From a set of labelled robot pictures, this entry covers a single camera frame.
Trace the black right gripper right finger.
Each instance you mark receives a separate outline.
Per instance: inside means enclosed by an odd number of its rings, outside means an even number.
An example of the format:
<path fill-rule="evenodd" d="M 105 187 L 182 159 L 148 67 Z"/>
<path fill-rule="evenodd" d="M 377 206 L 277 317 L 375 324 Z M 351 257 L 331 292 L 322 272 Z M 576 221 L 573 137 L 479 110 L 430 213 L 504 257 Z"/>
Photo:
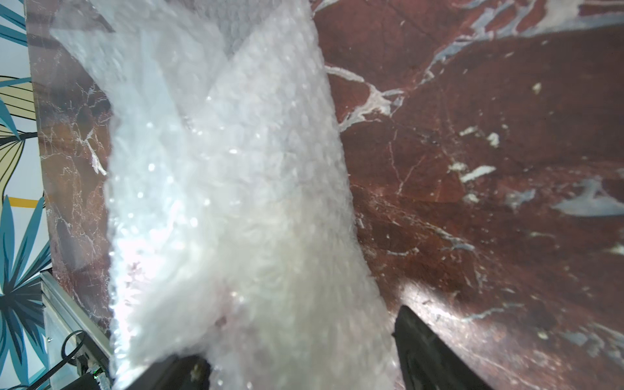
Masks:
<path fill-rule="evenodd" d="M 406 305 L 398 310 L 393 337 L 406 389 L 490 388 Z"/>

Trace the aluminium front frame rail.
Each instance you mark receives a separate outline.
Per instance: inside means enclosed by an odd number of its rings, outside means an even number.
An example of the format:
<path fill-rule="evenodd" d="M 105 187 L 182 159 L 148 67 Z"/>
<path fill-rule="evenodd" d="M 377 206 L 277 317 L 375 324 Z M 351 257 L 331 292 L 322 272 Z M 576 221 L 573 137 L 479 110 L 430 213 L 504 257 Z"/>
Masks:
<path fill-rule="evenodd" d="M 111 346 L 106 334 L 63 290 L 51 271 L 41 274 L 45 341 L 50 367 L 65 363 L 49 379 L 50 389 L 111 389 Z"/>

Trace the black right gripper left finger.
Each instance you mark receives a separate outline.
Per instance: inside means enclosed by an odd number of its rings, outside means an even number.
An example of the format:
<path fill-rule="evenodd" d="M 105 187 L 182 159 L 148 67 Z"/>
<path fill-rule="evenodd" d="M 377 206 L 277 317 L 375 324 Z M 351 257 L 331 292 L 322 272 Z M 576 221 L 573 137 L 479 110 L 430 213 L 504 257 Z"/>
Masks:
<path fill-rule="evenodd" d="M 212 366 L 197 355 L 170 356 L 151 365 L 129 390 L 201 390 L 210 388 Z"/>

